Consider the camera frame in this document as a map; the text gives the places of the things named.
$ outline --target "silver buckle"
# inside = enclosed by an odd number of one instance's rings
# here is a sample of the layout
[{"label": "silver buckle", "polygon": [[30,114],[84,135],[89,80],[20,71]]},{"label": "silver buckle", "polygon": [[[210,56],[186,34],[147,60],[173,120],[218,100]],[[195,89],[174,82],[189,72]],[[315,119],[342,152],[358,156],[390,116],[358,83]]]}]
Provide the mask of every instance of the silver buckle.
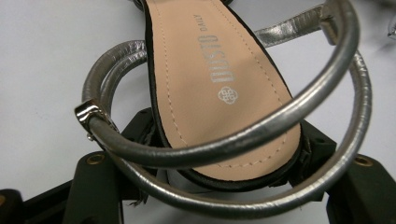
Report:
[{"label": "silver buckle", "polygon": [[87,131],[87,138],[90,141],[96,141],[100,147],[103,147],[103,146],[93,136],[93,134],[91,132],[90,125],[89,125],[90,118],[92,116],[96,116],[97,118],[104,120],[112,129],[114,129],[118,133],[120,132],[119,129],[117,128],[116,124],[114,124],[111,117],[107,114],[107,112],[103,109],[103,107],[95,99],[86,101],[83,104],[76,107],[75,114],[76,114],[76,117],[77,117],[79,123]]}]

